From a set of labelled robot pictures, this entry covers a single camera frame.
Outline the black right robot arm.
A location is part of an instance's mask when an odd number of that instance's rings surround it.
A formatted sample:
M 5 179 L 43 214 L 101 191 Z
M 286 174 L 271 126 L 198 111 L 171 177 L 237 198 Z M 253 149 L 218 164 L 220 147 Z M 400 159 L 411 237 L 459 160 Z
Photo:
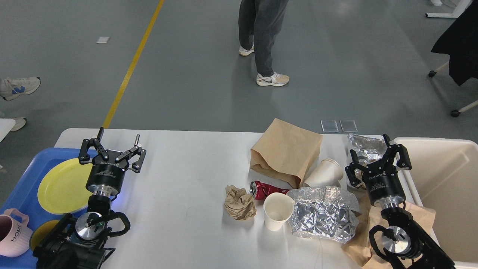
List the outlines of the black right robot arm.
M 400 207 L 406 195 L 398 178 L 398 170 L 411 170 L 407 148 L 402 144 L 390 144 L 384 134 L 387 147 L 383 157 L 361 165 L 355 150 L 350 150 L 351 163 L 345 167 L 349 182 L 357 187 L 356 170 L 362 171 L 372 206 L 381 208 L 381 216 L 389 226 L 376 225 L 369 230 L 369 241 L 374 252 L 394 269 L 403 269 L 405 259 L 411 259 L 411 269 L 453 269 L 455 263 L 413 219 L 410 212 Z

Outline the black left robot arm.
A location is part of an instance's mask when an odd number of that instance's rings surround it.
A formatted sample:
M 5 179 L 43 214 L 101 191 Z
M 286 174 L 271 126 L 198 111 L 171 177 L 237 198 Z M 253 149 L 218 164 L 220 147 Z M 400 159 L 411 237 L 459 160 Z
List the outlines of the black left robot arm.
M 146 150 L 139 135 L 126 151 L 107 150 L 101 144 L 103 133 L 101 127 L 97 136 L 83 140 L 79 150 L 79 164 L 92 164 L 86 182 L 91 192 L 87 211 L 78 218 L 65 213 L 34 247 L 38 269 L 99 269 L 115 251 L 105 247 L 107 239 L 130 230 L 127 216 L 113 211 L 111 203 L 121 192 L 127 170 L 141 171 Z

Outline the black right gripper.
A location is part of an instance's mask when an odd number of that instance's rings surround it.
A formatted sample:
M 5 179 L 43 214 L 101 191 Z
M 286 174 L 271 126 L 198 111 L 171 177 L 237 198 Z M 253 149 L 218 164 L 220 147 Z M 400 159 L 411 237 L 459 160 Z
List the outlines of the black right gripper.
M 345 167 L 347 187 L 366 189 L 372 206 L 383 206 L 386 200 L 393 200 L 396 204 L 404 202 L 406 195 L 397 172 L 412 169 L 407 148 L 402 144 L 390 144 L 387 134 L 383 137 L 387 150 L 377 164 L 369 164 L 371 158 L 366 150 L 349 149 L 349 164 Z M 366 167 L 365 172 L 352 163 Z

